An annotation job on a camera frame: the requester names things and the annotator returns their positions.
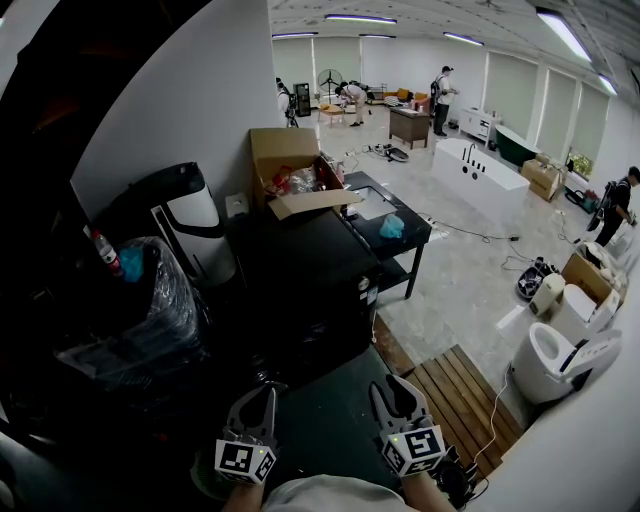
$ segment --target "shelf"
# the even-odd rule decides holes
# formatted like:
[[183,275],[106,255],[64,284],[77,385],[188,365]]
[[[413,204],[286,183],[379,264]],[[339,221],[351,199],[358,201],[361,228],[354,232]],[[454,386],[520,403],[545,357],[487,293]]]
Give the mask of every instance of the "shelf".
[[404,283],[411,279],[411,274],[400,266],[394,258],[381,262],[381,274],[378,291],[383,292],[389,288]]

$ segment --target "person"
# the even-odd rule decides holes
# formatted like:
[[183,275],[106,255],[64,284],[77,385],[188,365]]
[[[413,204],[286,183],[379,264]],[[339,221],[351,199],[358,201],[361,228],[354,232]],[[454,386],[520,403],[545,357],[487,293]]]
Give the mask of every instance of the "person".
[[351,100],[356,105],[356,122],[351,126],[360,126],[364,124],[362,121],[362,111],[364,110],[365,101],[367,101],[367,94],[357,85],[346,85],[346,82],[342,82],[339,87],[336,87],[336,96],[339,96],[343,100]]
[[287,128],[289,126],[289,93],[285,85],[279,81],[278,78],[276,78],[276,84],[278,85],[278,115],[280,116],[280,121],[283,123],[282,126]]
[[629,168],[627,176],[622,178],[612,192],[611,205],[604,211],[604,226],[596,238],[596,243],[602,247],[607,245],[611,237],[618,231],[623,220],[630,225],[635,225],[635,220],[629,215],[629,201],[631,200],[631,188],[640,183],[640,170],[633,166]]
[[262,505],[263,485],[238,483],[222,512],[455,512],[426,472],[402,477],[406,504],[395,492],[364,480],[317,475],[291,480]]
[[440,88],[440,96],[436,98],[436,118],[433,122],[433,133],[440,137],[447,136],[447,134],[442,131],[442,127],[447,120],[447,115],[449,115],[449,105],[451,105],[454,96],[460,93],[458,90],[451,87],[451,80],[449,77],[451,76],[452,71],[453,68],[444,66],[442,68],[442,73],[439,74],[435,80]]

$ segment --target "white toilet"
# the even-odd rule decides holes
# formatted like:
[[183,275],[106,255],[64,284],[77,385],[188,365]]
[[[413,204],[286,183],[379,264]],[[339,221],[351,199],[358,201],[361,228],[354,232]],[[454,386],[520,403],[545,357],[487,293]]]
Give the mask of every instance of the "white toilet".
[[560,308],[550,325],[573,345],[577,345],[604,329],[615,315],[619,304],[620,294],[611,290],[607,299],[596,309],[596,303],[581,288],[568,284],[562,294]]
[[562,334],[536,322],[522,340],[511,375],[529,402],[539,404],[560,398],[571,391],[571,383],[558,382],[560,367],[576,348]]
[[572,391],[575,377],[612,357],[620,337],[620,331],[608,330],[577,349],[554,328],[535,323],[511,362],[511,375],[529,402],[557,400]]

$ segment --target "fluorescent light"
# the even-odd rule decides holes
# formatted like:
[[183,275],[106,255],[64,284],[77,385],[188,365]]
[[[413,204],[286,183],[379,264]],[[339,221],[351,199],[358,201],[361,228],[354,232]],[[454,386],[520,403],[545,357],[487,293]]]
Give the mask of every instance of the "fluorescent light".
[[292,32],[291,34],[273,34],[271,39],[284,39],[285,37],[313,37],[317,32]]
[[613,84],[611,83],[611,80],[609,80],[606,76],[600,75],[600,81],[602,82],[602,85],[604,85],[605,89],[609,91],[610,94],[613,94],[614,96],[618,95],[618,93],[613,87]]
[[465,43],[475,44],[476,46],[484,46],[484,43],[480,41],[476,41],[475,39],[471,39],[467,36],[459,36],[458,34],[452,34],[451,32],[443,32],[445,37],[450,37],[451,39],[456,39],[457,41],[464,41]]
[[390,23],[396,24],[397,20],[391,18],[378,18],[376,16],[358,16],[356,14],[326,14],[325,20],[344,20],[344,21],[369,21],[371,23]]
[[383,34],[360,34],[360,37],[377,37],[378,39],[395,39],[396,36],[385,36]]
[[537,8],[536,14],[553,30],[560,39],[569,47],[569,49],[575,53],[581,59],[591,62],[591,57],[578,41],[578,38],[573,35],[573,32],[569,29],[566,22],[562,19],[560,13],[550,11],[548,9]]

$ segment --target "toilet seat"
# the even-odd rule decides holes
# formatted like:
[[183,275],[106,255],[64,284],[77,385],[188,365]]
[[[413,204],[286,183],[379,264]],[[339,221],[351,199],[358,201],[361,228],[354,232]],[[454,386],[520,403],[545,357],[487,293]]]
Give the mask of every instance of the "toilet seat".
[[560,375],[560,367],[575,350],[562,334],[547,324],[533,324],[529,328],[529,340],[540,362],[553,376]]

